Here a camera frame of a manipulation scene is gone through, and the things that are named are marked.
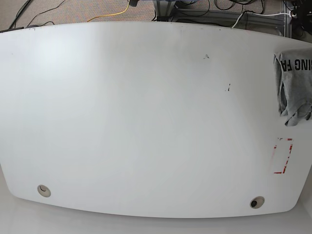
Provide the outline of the grey t-shirt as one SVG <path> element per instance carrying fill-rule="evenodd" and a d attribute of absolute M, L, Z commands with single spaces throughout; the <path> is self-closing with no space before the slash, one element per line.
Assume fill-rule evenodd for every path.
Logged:
<path fill-rule="evenodd" d="M 284 50 L 273 60 L 278 112 L 287 127 L 312 117 L 312 49 Z"/>

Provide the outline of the red tape rectangle marking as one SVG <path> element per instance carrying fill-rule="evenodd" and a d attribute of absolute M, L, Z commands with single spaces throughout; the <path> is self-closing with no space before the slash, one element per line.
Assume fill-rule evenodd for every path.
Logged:
<path fill-rule="evenodd" d="M 273 149 L 271 171 L 273 174 L 284 174 L 292 153 L 293 139 L 278 138 Z"/>

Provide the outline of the aluminium frame stand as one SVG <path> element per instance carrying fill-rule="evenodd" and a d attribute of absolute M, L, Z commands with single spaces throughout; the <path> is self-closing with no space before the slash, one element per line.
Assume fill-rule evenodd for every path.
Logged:
<path fill-rule="evenodd" d="M 275 29 L 286 38 L 293 36 L 293 7 L 285 0 L 276 11 L 269 11 L 270 0 L 154 0 L 154 21 L 183 22 L 244 29 Z"/>

